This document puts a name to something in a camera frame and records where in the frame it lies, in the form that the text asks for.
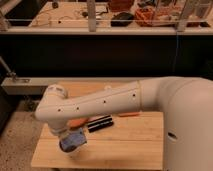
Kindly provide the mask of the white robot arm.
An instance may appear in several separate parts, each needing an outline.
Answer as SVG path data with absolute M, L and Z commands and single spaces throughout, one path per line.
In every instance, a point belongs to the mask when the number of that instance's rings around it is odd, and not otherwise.
M 62 86 L 50 85 L 35 116 L 66 142 L 71 119 L 140 110 L 164 114 L 164 171 L 213 171 L 212 80 L 151 78 L 72 99 Z

